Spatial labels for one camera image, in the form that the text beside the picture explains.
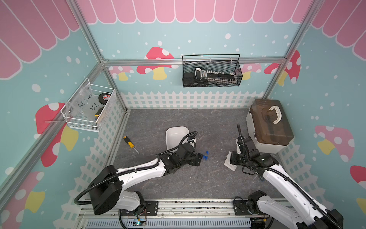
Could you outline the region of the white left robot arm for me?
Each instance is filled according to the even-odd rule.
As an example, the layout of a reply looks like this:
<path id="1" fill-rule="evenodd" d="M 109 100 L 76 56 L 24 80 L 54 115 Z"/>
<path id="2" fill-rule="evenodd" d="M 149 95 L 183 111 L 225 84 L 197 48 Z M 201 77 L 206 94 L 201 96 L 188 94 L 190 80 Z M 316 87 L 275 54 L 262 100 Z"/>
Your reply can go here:
<path id="1" fill-rule="evenodd" d="M 87 189 L 75 197 L 74 204 L 92 205 L 95 215 L 117 209 L 140 216 L 147 204 L 139 191 L 128 192 L 129 188 L 153 178 L 174 174 L 185 165 L 198 167 L 203 157 L 201 153 L 196 153 L 195 144 L 182 143 L 135 167 L 116 169 L 113 165 L 107 166 Z"/>

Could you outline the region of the white wiping cloth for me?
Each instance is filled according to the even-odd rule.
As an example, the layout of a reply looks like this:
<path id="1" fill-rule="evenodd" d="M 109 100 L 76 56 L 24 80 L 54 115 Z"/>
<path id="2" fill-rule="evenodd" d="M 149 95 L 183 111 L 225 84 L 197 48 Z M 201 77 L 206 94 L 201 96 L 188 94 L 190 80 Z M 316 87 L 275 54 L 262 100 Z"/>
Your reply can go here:
<path id="1" fill-rule="evenodd" d="M 228 153 L 228 155 L 227 155 L 227 157 L 226 157 L 226 160 L 225 160 L 225 162 L 224 162 L 224 165 L 225 165 L 227 168 L 229 168 L 230 170 L 235 171 L 235 170 L 236 170 L 236 168 L 237 168 L 237 165 L 233 165 L 233 164 L 231 164 L 231 163 L 230 163 L 231 155 L 232 155 L 232 152 L 231 152 L 231 151 L 229 151 L 229 153 Z"/>

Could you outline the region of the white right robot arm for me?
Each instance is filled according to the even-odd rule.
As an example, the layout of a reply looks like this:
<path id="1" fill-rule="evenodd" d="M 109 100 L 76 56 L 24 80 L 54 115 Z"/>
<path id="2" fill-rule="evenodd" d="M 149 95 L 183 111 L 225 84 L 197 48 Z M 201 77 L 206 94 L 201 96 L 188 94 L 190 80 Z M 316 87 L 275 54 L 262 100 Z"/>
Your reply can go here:
<path id="1" fill-rule="evenodd" d="M 341 229 L 344 218 L 336 209 L 329 210 L 311 197 L 285 172 L 279 162 L 269 153 L 261 153 L 251 138 L 239 136 L 236 140 L 237 152 L 228 155 L 229 165 L 248 169 L 248 175 L 258 175 L 272 184 L 291 204 L 288 208 L 278 203 L 263 191 L 255 191 L 234 206 L 246 210 L 251 215 L 267 214 L 289 229 Z"/>

